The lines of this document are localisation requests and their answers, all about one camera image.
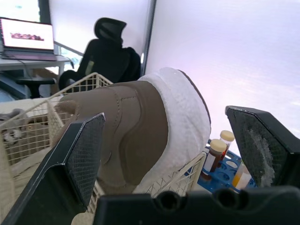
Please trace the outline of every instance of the laptop screen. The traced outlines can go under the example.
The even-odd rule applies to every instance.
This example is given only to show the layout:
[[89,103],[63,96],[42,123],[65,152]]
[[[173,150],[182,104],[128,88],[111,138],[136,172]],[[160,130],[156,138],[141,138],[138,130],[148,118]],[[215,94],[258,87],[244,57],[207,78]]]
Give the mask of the laptop screen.
[[53,30],[48,24],[0,18],[4,47],[53,50]]

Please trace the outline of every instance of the blue test tube rack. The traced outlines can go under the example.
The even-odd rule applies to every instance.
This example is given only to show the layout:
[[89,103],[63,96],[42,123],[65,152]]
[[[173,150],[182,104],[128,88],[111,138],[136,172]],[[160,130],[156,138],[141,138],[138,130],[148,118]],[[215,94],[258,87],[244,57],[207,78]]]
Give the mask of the blue test tube rack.
[[[200,176],[198,179],[198,184],[210,192],[214,192],[221,188],[232,188],[233,190],[239,193],[240,190],[232,186],[232,181],[240,166],[241,158],[235,155],[234,153],[228,151],[227,155],[224,157],[224,160],[220,161],[220,163],[221,166],[217,167],[214,172],[207,172],[203,169],[204,172],[211,176],[211,180],[206,181]],[[250,182],[247,185],[247,188],[256,187],[257,185],[251,178]]]

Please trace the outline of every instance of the desk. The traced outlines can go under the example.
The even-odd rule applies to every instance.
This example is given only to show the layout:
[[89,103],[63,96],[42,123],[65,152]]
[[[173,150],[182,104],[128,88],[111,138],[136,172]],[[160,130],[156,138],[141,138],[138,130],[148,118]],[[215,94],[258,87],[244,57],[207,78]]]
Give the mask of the desk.
[[[0,71],[6,70],[23,70],[25,76],[33,76],[33,69],[46,68],[46,67],[59,67],[59,75],[64,72],[64,66],[66,62],[69,62],[68,58],[62,56],[56,56],[56,61],[33,61],[33,60],[4,60],[0,59]],[[29,90],[26,88],[26,97],[30,96]]]

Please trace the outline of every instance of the yellow cap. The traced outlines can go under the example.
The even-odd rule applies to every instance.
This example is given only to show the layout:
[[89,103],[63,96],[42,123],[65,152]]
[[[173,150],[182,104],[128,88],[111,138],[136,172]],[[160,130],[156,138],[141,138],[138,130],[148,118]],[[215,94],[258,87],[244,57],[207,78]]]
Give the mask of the yellow cap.
[[219,139],[212,139],[210,142],[210,147],[217,152],[224,152],[227,148],[227,145],[219,140]]
[[222,130],[220,137],[222,139],[224,139],[225,141],[228,142],[233,142],[234,141],[234,135],[232,132],[228,131],[228,130]]

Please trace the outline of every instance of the amber vial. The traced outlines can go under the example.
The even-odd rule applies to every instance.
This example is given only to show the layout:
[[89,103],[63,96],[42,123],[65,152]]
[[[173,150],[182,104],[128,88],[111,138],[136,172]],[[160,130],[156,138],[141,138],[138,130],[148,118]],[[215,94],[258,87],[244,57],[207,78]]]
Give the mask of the amber vial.
[[[207,154],[206,161],[204,163],[203,168],[208,172],[214,172],[221,157],[222,153],[226,150],[227,145],[219,140],[219,139],[213,139],[210,142],[210,151]],[[211,176],[208,175],[206,172],[201,171],[200,176],[204,180],[211,180]]]
[[229,150],[231,143],[234,141],[234,135],[232,132],[230,132],[228,130],[223,130],[220,134],[220,140],[223,141],[227,145],[226,150],[222,153],[222,156],[220,159],[220,161],[222,161],[224,159],[225,155],[227,154],[227,151]]

